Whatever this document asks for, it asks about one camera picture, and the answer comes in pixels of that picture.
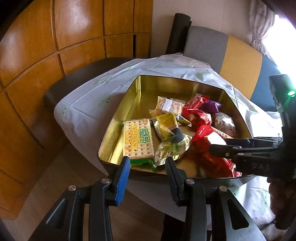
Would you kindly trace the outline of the person's right hand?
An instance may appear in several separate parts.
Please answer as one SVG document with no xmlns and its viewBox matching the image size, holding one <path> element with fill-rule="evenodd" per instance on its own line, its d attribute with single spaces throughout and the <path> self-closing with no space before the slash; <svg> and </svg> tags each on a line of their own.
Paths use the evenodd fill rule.
<svg viewBox="0 0 296 241">
<path fill-rule="evenodd" d="M 270 209 L 277 215 L 287 201 L 295 199 L 295 180 L 284 181 L 281 179 L 267 178 L 270 193 Z"/>
</svg>

